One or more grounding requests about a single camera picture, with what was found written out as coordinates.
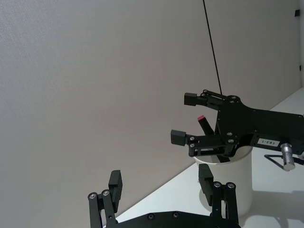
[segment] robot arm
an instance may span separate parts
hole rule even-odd
[[[202,105],[218,111],[214,133],[205,117],[199,117],[204,136],[171,131],[171,143],[187,144],[189,156],[220,155],[227,158],[233,157],[242,146],[254,146],[282,152],[284,165],[281,168],[286,171],[295,168],[294,162],[301,164],[292,154],[304,152],[303,115],[249,108],[237,96],[223,96],[208,90],[199,96],[185,93],[184,104]]]

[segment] red tip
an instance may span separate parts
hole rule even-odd
[[[198,121],[200,121],[200,120],[202,120],[202,119],[204,119],[204,118],[205,118],[205,116],[204,116],[204,115],[201,115],[201,116],[198,117]]]

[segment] white surface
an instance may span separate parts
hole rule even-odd
[[[304,88],[273,110],[303,114]],[[240,218],[240,225],[244,228],[302,228],[304,167],[296,165],[293,171],[283,171],[264,158],[267,153],[274,152],[257,148],[252,151],[253,204],[250,212]],[[208,215],[201,204],[204,198],[198,183],[198,167],[194,164],[120,215],[118,221],[172,210]]]

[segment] metal cylinder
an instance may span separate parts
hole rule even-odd
[[[283,156],[283,168],[285,171],[290,171],[295,168],[294,158],[293,158],[293,151],[291,149],[291,145],[288,143],[283,143],[281,145],[281,151]]]

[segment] label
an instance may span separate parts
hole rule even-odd
[[[275,146],[277,147],[280,144],[280,141],[276,141],[276,140],[270,140],[270,139],[262,139],[260,138],[257,142],[257,144],[262,144],[262,145],[266,145],[266,146]]]

